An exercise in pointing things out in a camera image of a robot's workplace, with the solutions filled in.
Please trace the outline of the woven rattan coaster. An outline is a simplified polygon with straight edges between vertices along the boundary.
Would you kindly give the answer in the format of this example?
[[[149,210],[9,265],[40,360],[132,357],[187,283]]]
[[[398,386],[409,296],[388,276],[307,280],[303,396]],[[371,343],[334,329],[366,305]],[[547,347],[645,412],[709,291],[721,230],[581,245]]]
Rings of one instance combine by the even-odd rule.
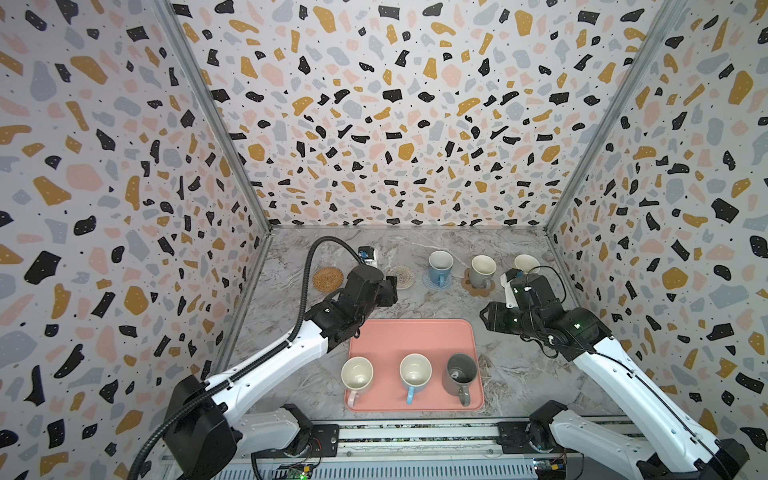
[[[331,293],[340,288],[344,281],[343,272],[336,267],[323,267],[312,277],[313,287],[322,293]]]

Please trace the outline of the light green mug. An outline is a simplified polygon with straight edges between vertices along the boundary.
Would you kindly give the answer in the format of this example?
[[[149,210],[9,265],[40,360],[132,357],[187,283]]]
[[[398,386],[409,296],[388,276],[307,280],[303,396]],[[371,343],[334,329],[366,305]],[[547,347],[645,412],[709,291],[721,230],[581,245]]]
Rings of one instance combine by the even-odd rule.
[[[528,274],[537,270],[541,266],[541,263],[532,255],[519,254],[515,257],[514,266],[523,274]]]

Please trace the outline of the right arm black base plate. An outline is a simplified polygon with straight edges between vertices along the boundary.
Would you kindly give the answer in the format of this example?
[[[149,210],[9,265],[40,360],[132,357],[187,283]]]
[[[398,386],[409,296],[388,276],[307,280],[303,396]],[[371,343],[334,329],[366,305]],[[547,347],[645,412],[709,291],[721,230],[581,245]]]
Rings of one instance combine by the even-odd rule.
[[[500,422],[496,443],[504,454],[575,453],[556,442],[549,425],[541,421]]]

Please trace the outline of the beige braided round coaster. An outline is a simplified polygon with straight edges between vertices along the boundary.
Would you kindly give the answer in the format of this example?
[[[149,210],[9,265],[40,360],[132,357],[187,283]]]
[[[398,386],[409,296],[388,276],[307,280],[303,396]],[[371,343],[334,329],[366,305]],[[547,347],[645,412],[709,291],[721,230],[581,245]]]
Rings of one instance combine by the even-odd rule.
[[[404,265],[395,266],[391,270],[391,275],[397,280],[397,289],[406,290],[411,288],[415,283],[415,276],[413,271]]]

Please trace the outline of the brown paw shaped coaster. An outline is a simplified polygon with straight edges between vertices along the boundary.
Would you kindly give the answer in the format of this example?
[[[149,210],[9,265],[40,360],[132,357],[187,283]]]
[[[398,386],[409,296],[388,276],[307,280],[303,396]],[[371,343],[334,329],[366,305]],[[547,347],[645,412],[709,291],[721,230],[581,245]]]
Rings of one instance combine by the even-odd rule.
[[[461,280],[461,286],[472,297],[489,297],[495,289],[495,282],[490,278],[486,280],[484,288],[475,288],[470,282],[470,271],[466,270]]]

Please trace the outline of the cream mug grey handle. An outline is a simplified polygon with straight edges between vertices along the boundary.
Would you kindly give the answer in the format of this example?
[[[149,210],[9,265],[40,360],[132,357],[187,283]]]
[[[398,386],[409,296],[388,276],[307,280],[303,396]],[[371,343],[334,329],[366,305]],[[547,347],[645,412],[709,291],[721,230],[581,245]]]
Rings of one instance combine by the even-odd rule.
[[[497,264],[488,255],[476,255],[472,258],[469,281],[474,289],[487,290],[491,287]]]

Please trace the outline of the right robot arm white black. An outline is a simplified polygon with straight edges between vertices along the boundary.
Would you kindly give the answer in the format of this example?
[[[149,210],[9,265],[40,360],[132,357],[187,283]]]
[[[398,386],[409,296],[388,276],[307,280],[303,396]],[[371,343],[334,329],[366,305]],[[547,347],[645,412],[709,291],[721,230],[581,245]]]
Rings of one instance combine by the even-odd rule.
[[[550,400],[529,417],[533,449],[578,451],[632,479],[734,479],[748,462],[741,443],[718,439],[672,402],[595,314],[564,309],[545,277],[515,278],[505,295],[481,311],[486,329],[534,341],[574,363],[643,434],[629,438]]]

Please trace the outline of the grey mug blue handle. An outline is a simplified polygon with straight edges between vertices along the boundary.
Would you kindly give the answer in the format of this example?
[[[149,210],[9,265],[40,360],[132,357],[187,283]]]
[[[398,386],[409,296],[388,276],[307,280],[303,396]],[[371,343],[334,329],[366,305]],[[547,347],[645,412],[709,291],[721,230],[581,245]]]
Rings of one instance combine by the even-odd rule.
[[[444,250],[437,250],[430,254],[428,258],[430,275],[433,282],[442,284],[448,276],[452,277],[452,268],[454,265],[453,256]]]

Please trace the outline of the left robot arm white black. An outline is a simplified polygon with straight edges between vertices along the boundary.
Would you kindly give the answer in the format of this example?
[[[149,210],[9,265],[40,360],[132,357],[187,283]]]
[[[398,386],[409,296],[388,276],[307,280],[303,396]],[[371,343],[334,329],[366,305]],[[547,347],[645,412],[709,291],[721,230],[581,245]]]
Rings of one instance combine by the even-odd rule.
[[[312,422],[294,404],[246,421],[266,393],[304,365],[359,334],[379,307],[397,301],[397,280],[356,266],[346,284],[307,310],[296,335],[287,334],[250,359],[206,381],[189,376],[174,389],[163,440],[186,479],[211,479],[240,455],[304,455]]]

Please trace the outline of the blue grey woven coaster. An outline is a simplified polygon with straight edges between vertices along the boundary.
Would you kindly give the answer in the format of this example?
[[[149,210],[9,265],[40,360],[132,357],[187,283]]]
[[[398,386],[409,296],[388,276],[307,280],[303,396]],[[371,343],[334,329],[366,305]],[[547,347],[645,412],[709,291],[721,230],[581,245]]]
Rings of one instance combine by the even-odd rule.
[[[438,284],[433,282],[430,275],[427,272],[425,272],[422,275],[422,283],[429,290],[446,291],[452,286],[453,278],[451,276],[448,276],[442,284]]]

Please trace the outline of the dark grey mug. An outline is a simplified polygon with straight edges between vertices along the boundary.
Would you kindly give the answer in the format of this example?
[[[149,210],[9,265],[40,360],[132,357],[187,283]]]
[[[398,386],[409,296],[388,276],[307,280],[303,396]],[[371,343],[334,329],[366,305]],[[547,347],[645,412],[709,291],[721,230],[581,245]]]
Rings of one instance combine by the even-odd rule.
[[[463,407],[468,407],[471,403],[469,388],[477,375],[478,366],[471,356],[454,354],[446,363],[442,377],[443,388],[449,395],[457,397]]]

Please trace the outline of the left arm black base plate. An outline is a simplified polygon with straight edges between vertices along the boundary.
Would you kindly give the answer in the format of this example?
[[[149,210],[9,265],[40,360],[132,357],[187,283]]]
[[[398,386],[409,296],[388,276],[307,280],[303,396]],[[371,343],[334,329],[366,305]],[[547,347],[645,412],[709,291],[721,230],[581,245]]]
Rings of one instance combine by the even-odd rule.
[[[294,462],[307,458],[335,457],[338,451],[339,432],[338,424],[313,424],[311,427],[301,427],[286,447],[263,449],[255,452],[254,456],[287,459]]]

